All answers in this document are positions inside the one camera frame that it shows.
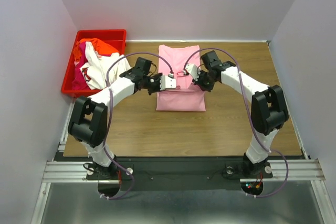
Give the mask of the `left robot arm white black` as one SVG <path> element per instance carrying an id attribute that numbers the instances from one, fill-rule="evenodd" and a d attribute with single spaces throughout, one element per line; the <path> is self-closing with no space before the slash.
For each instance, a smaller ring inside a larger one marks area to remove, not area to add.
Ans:
<path id="1" fill-rule="evenodd" d="M 123 99 L 146 89 L 149 95 L 162 91 L 162 73 L 151 74 L 153 62 L 139 57 L 134 67 L 119 74 L 113 83 L 90 97 L 76 98 L 68 124 L 68 134 L 81 143 L 92 157 L 84 168 L 110 179 L 119 168 L 117 158 L 107 145 L 113 108 Z"/>

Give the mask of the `pink t shirt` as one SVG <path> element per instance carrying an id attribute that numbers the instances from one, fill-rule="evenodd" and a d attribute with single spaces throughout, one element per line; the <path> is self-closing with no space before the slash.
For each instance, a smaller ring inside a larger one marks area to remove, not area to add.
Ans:
<path id="1" fill-rule="evenodd" d="M 200 63 L 199 46 L 188 46 L 184 48 L 171 48 L 166 45 L 159 46 L 158 72 L 164 75 L 170 73 L 169 66 L 162 60 L 165 59 L 173 69 L 176 80 L 176 88 L 164 90 L 157 94 L 158 111 L 183 111 L 183 112 L 205 112 L 205 92 L 199 86 L 192 83 L 193 78 L 183 73 L 185 62 Z"/>

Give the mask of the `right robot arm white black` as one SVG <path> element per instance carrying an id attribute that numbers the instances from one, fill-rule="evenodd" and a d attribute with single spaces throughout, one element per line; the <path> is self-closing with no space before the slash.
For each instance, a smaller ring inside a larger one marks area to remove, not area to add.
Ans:
<path id="1" fill-rule="evenodd" d="M 283 90 L 279 85 L 268 86 L 242 72 L 234 57 L 222 62 L 215 48 L 208 49 L 201 61 L 205 70 L 193 63 L 184 66 L 185 73 L 191 75 L 195 85 L 210 92 L 219 82 L 243 97 L 252 138 L 244 153 L 241 170 L 244 175 L 253 177 L 266 167 L 268 155 L 273 152 L 272 142 L 289 119 Z"/>

